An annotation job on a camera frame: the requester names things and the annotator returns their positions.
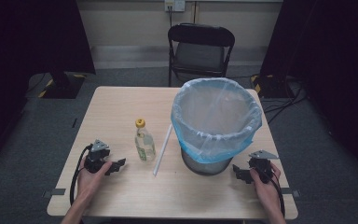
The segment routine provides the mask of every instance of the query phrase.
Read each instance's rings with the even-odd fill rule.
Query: white straw
[[[155,167],[155,169],[154,169],[154,171],[153,171],[153,175],[154,175],[154,176],[157,175],[157,171],[158,171],[158,168],[159,168],[159,164],[161,163],[162,156],[164,155],[165,147],[167,146],[168,139],[170,138],[171,130],[172,130],[172,124],[170,124],[170,127],[168,128],[167,136],[165,136],[164,144],[162,145],[161,151],[159,152],[159,156],[158,156],[158,160],[157,160],[157,163],[156,163],[156,167]]]

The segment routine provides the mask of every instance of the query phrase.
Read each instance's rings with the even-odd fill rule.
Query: bottle cap
[[[137,119],[137,120],[135,121],[135,126],[136,126],[137,128],[143,128],[145,125],[146,125],[146,122],[145,122],[144,119]]]

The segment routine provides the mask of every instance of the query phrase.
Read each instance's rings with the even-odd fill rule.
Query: table
[[[171,108],[178,88],[99,87],[89,104],[72,146],[57,189],[64,195],[53,195],[48,204],[51,216],[64,216],[70,207],[69,188],[82,149],[100,139],[109,145],[110,160],[127,159],[118,173],[106,176],[98,195],[85,216],[146,217],[189,219],[263,219],[267,215],[255,195],[252,185],[238,180],[232,164],[248,167],[249,154],[265,149],[277,155],[269,126],[263,114],[263,126],[256,132],[254,142],[234,157],[219,175],[203,176],[191,172],[181,158],[181,149],[172,129],[157,176],[153,169],[171,124]],[[248,90],[260,104],[257,94]],[[135,120],[144,118],[156,145],[156,159],[140,161],[134,144]],[[280,160],[280,183],[288,188]],[[286,218],[297,217],[291,194],[284,194]]]

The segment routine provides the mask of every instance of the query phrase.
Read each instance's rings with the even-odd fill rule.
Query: folding chair
[[[176,77],[178,73],[209,77],[226,76],[229,57],[235,43],[234,34],[228,29],[181,23],[171,27],[168,40],[170,42],[169,86],[172,82],[172,71]]]

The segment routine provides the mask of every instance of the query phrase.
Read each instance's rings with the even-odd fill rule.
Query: light blue plastic bag
[[[171,120],[179,144],[194,161],[230,159],[252,144],[261,127],[255,98],[227,78],[188,81],[177,93]]]

